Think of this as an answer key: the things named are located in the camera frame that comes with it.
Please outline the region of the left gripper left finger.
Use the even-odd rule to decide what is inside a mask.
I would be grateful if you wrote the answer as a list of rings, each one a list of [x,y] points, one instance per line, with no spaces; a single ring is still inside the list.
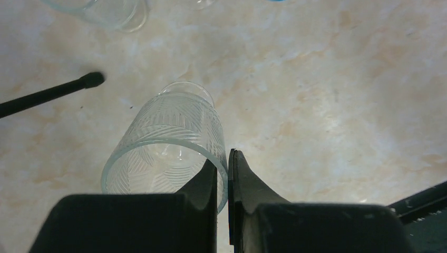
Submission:
[[[175,193],[73,194],[50,211],[31,252],[216,252],[217,169]]]

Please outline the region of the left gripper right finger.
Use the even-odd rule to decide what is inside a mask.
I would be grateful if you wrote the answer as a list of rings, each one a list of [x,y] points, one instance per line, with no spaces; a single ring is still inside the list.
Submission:
[[[235,252],[413,252],[387,207],[289,202],[236,149],[228,168],[229,243]]]

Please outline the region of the patterned clear glass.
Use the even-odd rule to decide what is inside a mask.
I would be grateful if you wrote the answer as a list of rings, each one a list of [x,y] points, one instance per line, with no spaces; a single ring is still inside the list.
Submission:
[[[174,193],[210,161],[217,169],[217,210],[227,200],[224,132],[214,101],[199,84],[167,85],[137,113],[108,158],[104,194]]]

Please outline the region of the short clear glass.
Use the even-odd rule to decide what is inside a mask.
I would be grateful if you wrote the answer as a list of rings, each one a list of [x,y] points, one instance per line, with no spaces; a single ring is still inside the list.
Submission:
[[[147,21],[149,7],[141,0],[43,1],[52,9],[102,28],[131,33]]]

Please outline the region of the tall clear wine glass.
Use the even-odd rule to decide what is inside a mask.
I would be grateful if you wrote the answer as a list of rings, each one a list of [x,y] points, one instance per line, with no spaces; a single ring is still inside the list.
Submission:
[[[181,0],[183,6],[192,10],[201,10],[212,5],[216,0]]]

